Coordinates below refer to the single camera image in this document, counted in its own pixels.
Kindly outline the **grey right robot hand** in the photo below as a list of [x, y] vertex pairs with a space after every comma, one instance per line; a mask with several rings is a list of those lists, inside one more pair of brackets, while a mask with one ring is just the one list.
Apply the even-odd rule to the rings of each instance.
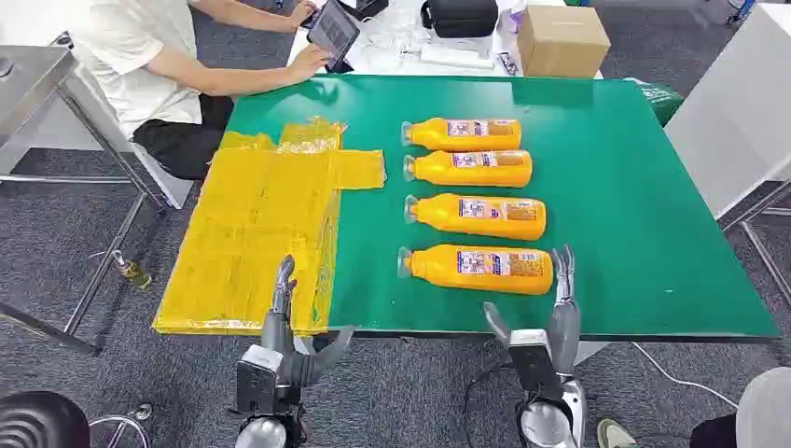
[[553, 367], [562, 383], [573, 377], [572, 368], [580, 342], [581, 319], [575, 299], [576, 261], [568, 244], [559, 255], [556, 248], [550, 252], [555, 265], [556, 297], [548, 319], [548, 347]]

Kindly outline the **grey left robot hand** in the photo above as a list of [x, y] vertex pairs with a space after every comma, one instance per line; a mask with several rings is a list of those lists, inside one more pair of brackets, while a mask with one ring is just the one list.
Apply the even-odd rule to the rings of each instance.
[[282, 355], [278, 368], [278, 383], [291, 387], [316, 384], [342, 357], [354, 335], [354, 327], [346, 326], [336, 340], [312, 355], [298, 352], [290, 326], [292, 292], [297, 284], [291, 279], [295, 270], [292, 255], [280, 262], [275, 275], [271, 307], [264, 317], [260, 345]]

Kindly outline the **person's left hand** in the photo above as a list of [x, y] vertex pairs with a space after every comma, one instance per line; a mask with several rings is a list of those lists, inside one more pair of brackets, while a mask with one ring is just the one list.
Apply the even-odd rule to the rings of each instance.
[[291, 15], [288, 17], [288, 22], [294, 30], [299, 28], [308, 28], [312, 23], [313, 16], [317, 13], [319, 7], [309, 0], [299, 1], [293, 8]]

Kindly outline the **person's right hand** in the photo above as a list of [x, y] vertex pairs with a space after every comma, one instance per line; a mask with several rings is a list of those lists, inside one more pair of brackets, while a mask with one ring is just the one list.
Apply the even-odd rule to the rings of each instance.
[[319, 69], [328, 64], [330, 58], [329, 52], [315, 44], [309, 44], [287, 66], [289, 82], [297, 84], [311, 78]]

